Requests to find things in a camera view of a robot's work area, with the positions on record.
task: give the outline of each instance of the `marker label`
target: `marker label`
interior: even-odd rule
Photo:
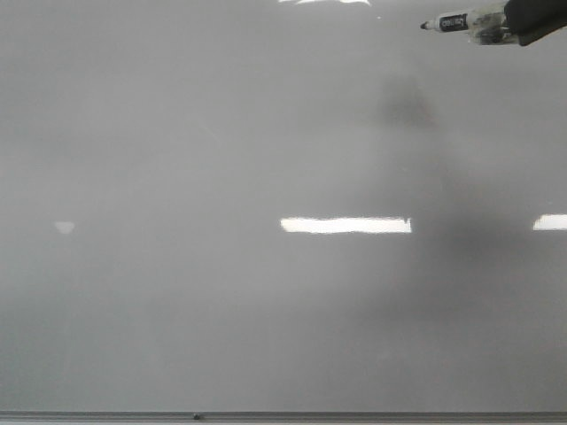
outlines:
[[[444,33],[453,31],[465,31],[469,29],[467,25],[467,13],[461,15],[444,16],[439,19],[439,28]]]

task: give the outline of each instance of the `gray surface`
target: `gray surface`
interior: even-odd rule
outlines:
[[[470,5],[0,3],[0,409],[567,406],[565,34]]]

